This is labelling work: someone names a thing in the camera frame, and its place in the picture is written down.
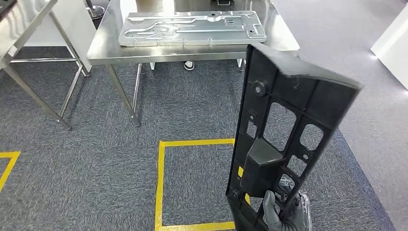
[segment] yellow square marking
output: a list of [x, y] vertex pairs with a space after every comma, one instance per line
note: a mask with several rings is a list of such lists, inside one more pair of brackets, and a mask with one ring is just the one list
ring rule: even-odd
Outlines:
[[238, 169], [238, 176], [242, 177], [243, 174], [243, 168], [240, 166]]
[[165, 171], [165, 148], [178, 146], [198, 146], [198, 145], [214, 145], [214, 144], [232, 144], [235, 139], [216, 139], [216, 140], [196, 140], [196, 141], [160, 141], [159, 142], [159, 157], [157, 166], [157, 190], [156, 190], [156, 210], [154, 217], [155, 231], [218, 231], [218, 230], [233, 230], [235, 224], [233, 221], [214, 222], [193, 225], [171, 225], [163, 226], [163, 181]]
[[[241, 166], [239, 166], [239, 168], [238, 168], [238, 176], [239, 176], [239, 177], [242, 177], [242, 175], [243, 175], [243, 168], [242, 168]], [[249, 200], [249, 195], [246, 194], [246, 193], [245, 193], [245, 201], [246, 201], [249, 205], [251, 205], [251, 202], [250, 202], [250, 200]]]
[[9, 163], [0, 178], [0, 192], [3, 189], [4, 183], [9, 177], [9, 174], [12, 171], [12, 168], [14, 167], [14, 164], [17, 161], [19, 155], [20, 152], [0, 153], [0, 158], [10, 158]]

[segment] person's foot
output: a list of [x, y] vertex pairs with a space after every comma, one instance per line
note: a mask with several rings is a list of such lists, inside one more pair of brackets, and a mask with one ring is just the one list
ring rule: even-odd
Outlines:
[[194, 63], [192, 61], [185, 61], [184, 68], [188, 71], [191, 71], [194, 69]]

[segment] black plastic panel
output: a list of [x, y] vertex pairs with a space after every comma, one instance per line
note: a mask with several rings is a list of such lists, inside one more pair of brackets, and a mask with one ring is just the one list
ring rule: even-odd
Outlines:
[[[263, 44], [248, 45], [241, 110], [226, 192], [237, 230], [267, 230], [262, 221], [263, 208], [254, 211], [245, 202], [245, 194], [263, 197], [266, 190], [275, 192], [279, 195], [276, 202], [281, 208], [280, 216], [285, 217], [287, 205], [319, 159], [359, 90], [357, 82], [304, 62], [290, 53], [274, 51]], [[274, 116], [269, 113], [272, 103], [282, 105], [296, 117], [281, 151], [264, 138], [268, 116]], [[257, 128], [255, 137], [247, 133], [249, 121]], [[307, 125], [316, 126], [313, 128], [322, 133], [316, 139], [320, 142], [313, 144], [315, 150], [300, 142]], [[288, 167], [292, 156], [304, 162], [303, 172]], [[238, 175], [240, 167], [244, 169], [242, 177]], [[279, 185], [282, 175], [292, 178], [292, 189]]]

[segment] robotic hand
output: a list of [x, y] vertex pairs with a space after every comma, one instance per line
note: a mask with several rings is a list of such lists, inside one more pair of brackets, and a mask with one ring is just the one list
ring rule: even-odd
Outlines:
[[280, 219], [275, 209], [275, 194], [272, 191], [265, 193], [263, 207], [265, 223], [269, 231], [311, 231], [312, 221], [309, 210], [309, 198], [299, 191], [293, 200], [293, 207], [289, 215]]

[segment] gray carpet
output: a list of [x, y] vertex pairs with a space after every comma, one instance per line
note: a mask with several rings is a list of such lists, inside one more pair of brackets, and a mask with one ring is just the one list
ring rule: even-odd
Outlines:
[[[13, 66], [54, 108], [61, 106], [75, 64]], [[115, 68], [130, 94], [136, 66]], [[80, 78], [68, 106], [72, 131], [0, 73], [1, 150], [22, 151], [0, 192], [1, 230], [153, 230], [159, 140], [233, 138], [243, 72], [235, 60], [196, 62], [191, 72], [182, 63], [144, 70], [139, 128], [106, 70], [96, 66]], [[271, 124], [285, 130], [280, 121], [287, 113], [277, 118]], [[224, 198], [231, 154], [229, 145], [166, 148], [163, 225], [231, 220]], [[393, 230], [358, 174], [338, 132], [304, 187], [313, 230]]]
[[365, 85], [340, 129], [397, 230], [408, 230], [408, 94], [370, 51], [407, 1], [274, 2], [300, 57]]

